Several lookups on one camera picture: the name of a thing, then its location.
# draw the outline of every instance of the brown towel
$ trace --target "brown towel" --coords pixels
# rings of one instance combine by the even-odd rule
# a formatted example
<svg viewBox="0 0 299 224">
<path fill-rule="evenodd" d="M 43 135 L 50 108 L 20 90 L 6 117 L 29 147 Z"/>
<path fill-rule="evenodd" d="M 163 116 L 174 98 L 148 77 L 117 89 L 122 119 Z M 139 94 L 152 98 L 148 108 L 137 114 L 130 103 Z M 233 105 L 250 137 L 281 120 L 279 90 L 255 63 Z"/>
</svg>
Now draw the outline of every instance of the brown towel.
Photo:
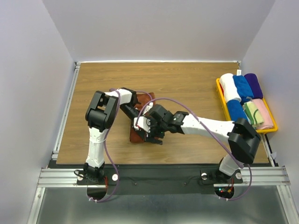
<svg viewBox="0 0 299 224">
<path fill-rule="evenodd" d="M 154 99 L 155 98 L 155 94 L 153 92 L 149 93 L 151 95 L 151 97 Z M 141 110 L 143 108 L 143 106 L 150 101 L 150 97 L 149 95 L 143 93 L 143 94 L 137 94 L 137 98 L 138 98 L 138 102 L 140 102 L 141 104 L 136 104 L 135 108 L 137 108 L 138 110 Z M 132 143 L 141 143 L 144 142 L 144 140 L 136 133 L 135 129 L 131 127 L 131 131 L 130 131 L 130 142 Z"/>
</svg>

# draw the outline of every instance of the yellow plastic bin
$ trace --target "yellow plastic bin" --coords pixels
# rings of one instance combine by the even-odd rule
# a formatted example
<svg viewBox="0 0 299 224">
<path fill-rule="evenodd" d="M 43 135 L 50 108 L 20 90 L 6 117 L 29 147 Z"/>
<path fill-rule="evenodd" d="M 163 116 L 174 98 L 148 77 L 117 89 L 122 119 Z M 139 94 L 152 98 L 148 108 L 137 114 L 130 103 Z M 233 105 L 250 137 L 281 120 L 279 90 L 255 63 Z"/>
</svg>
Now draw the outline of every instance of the yellow plastic bin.
<svg viewBox="0 0 299 224">
<path fill-rule="evenodd" d="M 218 92 L 218 95 L 219 95 L 219 99 L 220 99 L 220 102 L 221 102 L 221 105 L 222 105 L 222 109 L 223 109 L 223 112 L 224 112 L 224 115 L 225 115 L 225 118 L 226 120 L 231 120 L 230 118 L 230 115 L 229 115 L 229 112 L 228 112 L 228 107 L 226 105 L 226 102 L 225 102 L 225 99 L 224 99 L 224 95 L 222 93 L 222 90 L 221 90 L 221 85 L 220 85 L 220 82 L 219 82 L 219 78 L 216 79 L 216 91 Z M 265 98 L 263 98 L 263 102 L 265 103 L 265 106 L 269 112 L 269 115 L 272 119 L 272 122 L 273 122 L 273 125 L 274 127 L 273 128 L 270 128 L 270 129 L 263 129 L 263 130 L 257 130 L 256 132 L 259 133 L 259 134 L 266 134 L 266 133 L 269 133 L 269 132 L 276 132 L 278 130 L 278 127 L 277 127 L 277 124 L 272 116 L 272 113 L 267 105 L 267 102 L 265 100 Z"/>
</svg>

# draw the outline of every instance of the white wall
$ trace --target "white wall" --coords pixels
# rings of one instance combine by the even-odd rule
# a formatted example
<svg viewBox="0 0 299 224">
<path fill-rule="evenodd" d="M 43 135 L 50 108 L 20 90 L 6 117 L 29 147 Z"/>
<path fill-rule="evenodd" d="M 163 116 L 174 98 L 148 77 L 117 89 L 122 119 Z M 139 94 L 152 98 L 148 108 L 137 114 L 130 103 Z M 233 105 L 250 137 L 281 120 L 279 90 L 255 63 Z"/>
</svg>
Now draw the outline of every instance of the white wall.
<svg viewBox="0 0 299 224">
<path fill-rule="evenodd" d="M 73 60 L 41 0 L 0 6 L 0 223 L 26 223 L 54 147 Z"/>
<path fill-rule="evenodd" d="M 299 208 L 299 1 L 276 1 L 242 61 L 242 73 L 258 75 L 278 123 L 270 136 L 279 165 L 285 165 Z"/>
<path fill-rule="evenodd" d="M 75 61 L 241 60 L 274 0 L 43 0 Z"/>
</svg>

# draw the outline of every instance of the wooden tabletop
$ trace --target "wooden tabletop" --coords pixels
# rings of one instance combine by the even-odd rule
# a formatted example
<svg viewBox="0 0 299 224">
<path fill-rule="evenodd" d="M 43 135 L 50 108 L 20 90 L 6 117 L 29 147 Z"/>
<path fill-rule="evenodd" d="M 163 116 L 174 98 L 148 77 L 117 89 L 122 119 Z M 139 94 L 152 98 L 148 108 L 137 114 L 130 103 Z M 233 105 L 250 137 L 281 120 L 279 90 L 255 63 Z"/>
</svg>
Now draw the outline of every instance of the wooden tabletop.
<svg viewBox="0 0 299 224">
<path fill-rule="evenodd" d="M 216 92 L 216 78 L 236 73 L 237 63 L 83 63 L 58 153 L 57 164 L 83 164 L 89 144 L 85 113 L 95 91 L 126 87 L 154 92 L 191 108 L 197 116 L 225 120 Z M 171 112 L 184 109 L 158 101 Z M 107 137 L 108 151 L 118 164 L 218 163 L 226 155 L 212 138 L 166 133 L 163 145 L 131 143 L 130 120 L 120 111 Z M 268 162 L 261 144 L 255 162 Z"/>
</svg>

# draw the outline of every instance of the striped towel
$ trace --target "striped towel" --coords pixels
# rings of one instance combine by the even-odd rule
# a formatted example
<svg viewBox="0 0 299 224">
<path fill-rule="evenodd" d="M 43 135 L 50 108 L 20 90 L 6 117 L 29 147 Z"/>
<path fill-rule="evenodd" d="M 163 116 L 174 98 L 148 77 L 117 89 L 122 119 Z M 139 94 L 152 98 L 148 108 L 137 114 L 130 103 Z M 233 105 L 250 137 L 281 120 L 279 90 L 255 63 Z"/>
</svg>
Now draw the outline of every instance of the striped towel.
<svg viewBox="0 0 299 224">
<path fill-rule="evenodd" d="M 250 124 L 254 128 L 257 128 L 264 122 L 264 119 L 260 111 L 252 101 L 244 103 L 243 109 L 245 110 L 245 113 L 250 120 Z"/>
</svg>

